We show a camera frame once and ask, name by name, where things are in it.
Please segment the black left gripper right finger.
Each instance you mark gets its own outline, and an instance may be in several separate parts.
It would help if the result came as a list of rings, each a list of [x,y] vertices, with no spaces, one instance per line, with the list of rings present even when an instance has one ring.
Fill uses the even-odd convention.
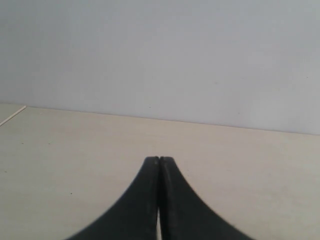
[[[159,219],[163,240],[249,240],[192,189],[172,157],[159,160]]]

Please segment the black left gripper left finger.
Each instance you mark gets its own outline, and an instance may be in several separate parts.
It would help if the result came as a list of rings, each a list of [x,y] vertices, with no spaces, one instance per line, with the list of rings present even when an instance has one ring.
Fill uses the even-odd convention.
[[[156,240],[160,159],[147,157],[123,195],[70,240]]]

